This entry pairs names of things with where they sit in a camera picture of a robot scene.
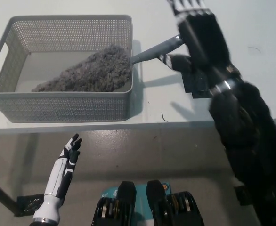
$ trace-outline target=robotic hand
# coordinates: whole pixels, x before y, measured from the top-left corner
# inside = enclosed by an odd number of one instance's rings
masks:
[[[82,139],[75,134],[65,145],[59,158],[55,161],[44,194],[44,203],[35,212],[30,226],[57,226],[59,208],[64,204],[75,165],[80,152]]]
[[[276,127],[258,89],[230,61],[215,15],[204,0],[168,0],[190,57],[160,56],[170,68],[208,79],[209,112],[235,176],[252,198],[263,226],[276,225]]]

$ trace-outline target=metal ring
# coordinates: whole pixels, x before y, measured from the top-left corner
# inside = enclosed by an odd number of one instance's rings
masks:
[[[233,79],[227,79],[222,81],[220,84],[216,85],[214,88],[210,89],[211,95],[216,95],[227,90],[233,89],[237,85],[237,82]]]

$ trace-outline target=small debris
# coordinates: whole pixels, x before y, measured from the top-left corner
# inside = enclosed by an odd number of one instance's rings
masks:
[[[256,47],[253,47],[253,46],[250,46],[250,47],[248,47],[248,48],[256,49],[257,51],[259,51],[259,52],[261,53],[261,51],[260,51],[259,48],[256,48]]]
[[[162,113],[162,112],[161,112],[161,115],[162,115],[163,121],[168,122],[168,121],[166,121],[165,118],[163,117],[163,113]]]

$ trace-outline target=white table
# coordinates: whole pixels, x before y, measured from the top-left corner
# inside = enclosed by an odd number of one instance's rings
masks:
[[[276,1],[207,0],[227,39],[233,63],[254,83],[276,122]],[[127,14],[133,20],[136,46],[144,51],[178,33],[166,0],[0,0],[0,38],[8,20],[18,15]],[[185,47],[177,52],[185,53]],[[180,74],[157,60],[139,68],[132,115],[124,122],[11,123],[0,112],[0,134],[146,127],[212,126],[208,99],[184,92]]]

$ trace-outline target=robotic finger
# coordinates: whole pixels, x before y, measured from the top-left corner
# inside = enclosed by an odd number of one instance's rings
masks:
[[[73,172],[80,155],[82,139],[75,134],[65,145],[52,168],[46,190],[44,203],[35,212],[30,226],[57,226],[60,221],[59,208],[64,204]]]

